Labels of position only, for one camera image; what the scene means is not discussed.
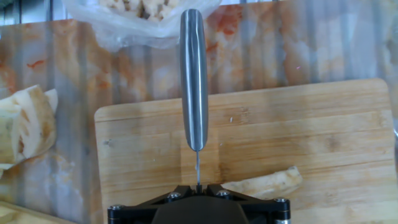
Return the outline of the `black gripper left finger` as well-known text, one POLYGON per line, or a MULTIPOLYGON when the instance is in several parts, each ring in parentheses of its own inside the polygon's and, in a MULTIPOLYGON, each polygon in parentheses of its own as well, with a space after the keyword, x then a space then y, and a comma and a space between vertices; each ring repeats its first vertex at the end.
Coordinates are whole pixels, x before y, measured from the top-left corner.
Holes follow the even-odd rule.
POLYGON ((108 224, 152 223, 158 209, 168 203, 195 196, 198 186, 178 185, 173 191, 135 206, 114 204, 108 207, 108 224))

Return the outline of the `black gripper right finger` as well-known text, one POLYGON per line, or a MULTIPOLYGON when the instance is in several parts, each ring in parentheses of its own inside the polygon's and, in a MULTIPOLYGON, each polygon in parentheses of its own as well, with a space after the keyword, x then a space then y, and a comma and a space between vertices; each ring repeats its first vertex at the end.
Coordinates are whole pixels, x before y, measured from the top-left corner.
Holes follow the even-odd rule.
POLYGON ((220 184, 200 186, 206 199, 205 223, 290 223, 290 200, 285 197, 259 199, 220 184))

